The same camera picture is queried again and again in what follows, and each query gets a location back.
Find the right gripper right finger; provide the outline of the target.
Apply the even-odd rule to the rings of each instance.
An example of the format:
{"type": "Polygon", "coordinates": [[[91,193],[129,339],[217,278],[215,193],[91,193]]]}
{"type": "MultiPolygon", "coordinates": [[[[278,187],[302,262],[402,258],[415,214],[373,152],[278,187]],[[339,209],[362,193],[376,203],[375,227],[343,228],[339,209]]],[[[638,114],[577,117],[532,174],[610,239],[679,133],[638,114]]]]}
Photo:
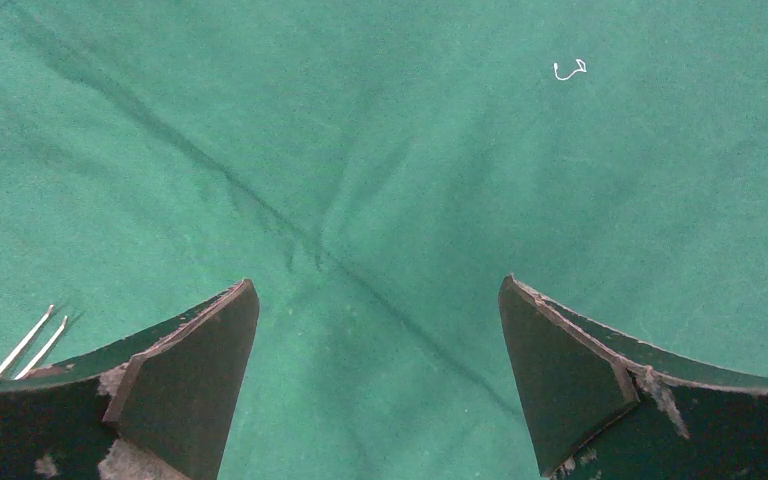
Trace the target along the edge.
{"type": "Polygon", "coordinates": [[[547,479],[768,479],[768,377],[584,317],[513,277],[498,306],[547,479]]]}

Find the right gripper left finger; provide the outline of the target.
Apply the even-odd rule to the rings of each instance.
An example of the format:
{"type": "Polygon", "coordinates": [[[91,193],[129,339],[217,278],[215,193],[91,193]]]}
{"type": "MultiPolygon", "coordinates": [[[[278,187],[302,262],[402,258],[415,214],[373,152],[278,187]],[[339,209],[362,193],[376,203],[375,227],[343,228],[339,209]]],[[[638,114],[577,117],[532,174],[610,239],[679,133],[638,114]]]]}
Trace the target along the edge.
{"type": "Polygon", "coordinates": [[[0,379],[0,479],[214,479],[259,316],[242,280],[88,353],[0,379]]]}

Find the pointed steel tweezers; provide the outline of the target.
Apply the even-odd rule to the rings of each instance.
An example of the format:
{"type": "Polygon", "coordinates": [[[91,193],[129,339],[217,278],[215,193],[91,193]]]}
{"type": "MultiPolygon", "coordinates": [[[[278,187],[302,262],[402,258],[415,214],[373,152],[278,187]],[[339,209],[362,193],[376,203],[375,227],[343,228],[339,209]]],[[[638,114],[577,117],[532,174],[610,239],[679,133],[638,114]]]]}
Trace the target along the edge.
{"type": "Polygon", "coordinates": [[[37,368],[41,362],[49,356],[50,352],[55,348],[69,327],[70,317],[68,315],[64,315],[63,318],[58,321],[57,328],[53,331],[52,335],[44,342],[44,344],[36,351],[32,357],[16,373],[14,373],[15,365],[17,362],[38,339],[39,334],[54,318],[55,313],[57,313],[56,306],[54,304],[50,304],[47,307],[45,313],[37,320],[37,322],[27,331],[21,340],[12,348],[9,354],[1,361],[0,379],[24,379],[31,373],[32,370],[37,368]]]}

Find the green surgical cloth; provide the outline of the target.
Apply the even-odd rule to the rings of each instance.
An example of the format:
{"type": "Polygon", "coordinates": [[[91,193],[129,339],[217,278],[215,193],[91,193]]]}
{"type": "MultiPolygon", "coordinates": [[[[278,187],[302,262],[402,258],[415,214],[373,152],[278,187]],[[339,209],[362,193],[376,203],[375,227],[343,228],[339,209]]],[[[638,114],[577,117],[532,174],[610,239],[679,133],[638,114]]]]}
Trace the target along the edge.
{"type": "Polygon", "coordinates": [[[251,279],[224,479],[535,479],[497,293],[768,377],[768,1],[0,1],[0,362],[251,279]]]}

